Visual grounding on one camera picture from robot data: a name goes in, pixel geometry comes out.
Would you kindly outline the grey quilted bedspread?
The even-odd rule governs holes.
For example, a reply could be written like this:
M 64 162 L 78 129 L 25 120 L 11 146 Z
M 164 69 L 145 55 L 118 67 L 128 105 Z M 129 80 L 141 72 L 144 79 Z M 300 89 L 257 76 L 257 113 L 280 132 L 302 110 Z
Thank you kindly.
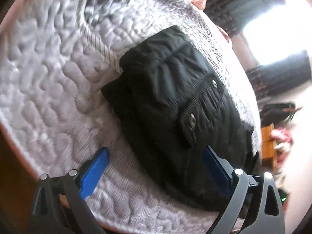
M 234 51 L 188 0 L 26 0 L 1 34 L 1 126 L 35 176 L 61 176 L 100 147 L 110 163 L 92 196 L 95 218 L 119 233 L 205 233 L 217 213 L 166 195 L 142 170 L 101 89 L 120 57 L 177 25 L 210 62 L 261 150 L 258 105 Z

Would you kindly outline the black pants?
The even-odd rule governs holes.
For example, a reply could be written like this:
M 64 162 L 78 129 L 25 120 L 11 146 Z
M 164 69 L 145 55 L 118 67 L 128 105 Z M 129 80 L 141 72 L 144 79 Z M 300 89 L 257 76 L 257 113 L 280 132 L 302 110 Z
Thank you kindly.
M 227 199 L 204 164 L 205 147 L 235 168 L 256 172 L 254 128 L 243 121 L 207 59 L 177 26 L 131 48 L 123 72 L 102 88 L 139 163 L 168 193 L 220 211 Z

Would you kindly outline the dark window curtain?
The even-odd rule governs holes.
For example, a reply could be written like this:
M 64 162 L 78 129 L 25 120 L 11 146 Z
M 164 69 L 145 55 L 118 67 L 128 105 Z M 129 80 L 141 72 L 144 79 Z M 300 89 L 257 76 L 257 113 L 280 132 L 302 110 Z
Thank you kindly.
M 284 3 L 285 0 L 207 0 L 204 13 L 233 37 L 250 21 Z

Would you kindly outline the black clothes on coat rack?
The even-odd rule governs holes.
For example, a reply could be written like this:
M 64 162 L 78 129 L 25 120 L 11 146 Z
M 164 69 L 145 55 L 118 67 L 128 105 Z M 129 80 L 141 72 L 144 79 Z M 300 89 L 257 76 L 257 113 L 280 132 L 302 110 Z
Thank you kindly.
M 297 107 L 294 103 L 276 103 L 267 104 L 260 110 L 261 127 L 267 127 L 271 124 L 277 125 L 282 121 L 292 121 L 294 115 L 302 107 Z

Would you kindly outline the orange wooden cabinet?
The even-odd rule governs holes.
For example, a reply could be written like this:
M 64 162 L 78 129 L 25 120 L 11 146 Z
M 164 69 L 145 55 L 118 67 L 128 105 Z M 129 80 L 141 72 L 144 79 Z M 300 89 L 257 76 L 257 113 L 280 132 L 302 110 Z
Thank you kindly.
M 276 141 L 271 138 L 271 132 L 274 130 L 273 123 L 269 126 L 261 128 L 262 133 L 262 167 L 265 171 L 272 174 L 276 172 L 277 154 L 275 150 Z

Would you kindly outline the right dark curtain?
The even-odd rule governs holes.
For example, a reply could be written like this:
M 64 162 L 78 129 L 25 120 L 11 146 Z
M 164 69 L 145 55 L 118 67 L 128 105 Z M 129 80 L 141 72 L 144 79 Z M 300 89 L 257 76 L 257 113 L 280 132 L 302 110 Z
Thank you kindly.
M 309 56 L 304 50 L 284 60 L 249 69 L 246 75 L 256 99 L 277 96 L 311 80 Z

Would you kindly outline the pink clothes pile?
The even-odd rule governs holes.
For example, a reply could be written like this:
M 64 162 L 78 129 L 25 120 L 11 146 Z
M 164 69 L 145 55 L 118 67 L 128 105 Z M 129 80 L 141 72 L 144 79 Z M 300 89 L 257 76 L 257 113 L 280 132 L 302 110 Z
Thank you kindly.
M 276 142 L 274 149 L 279 154 L 288 154 L 294 144 L 291 133 L 286 128 L 276 128 L 270 133 L 272 140 Z

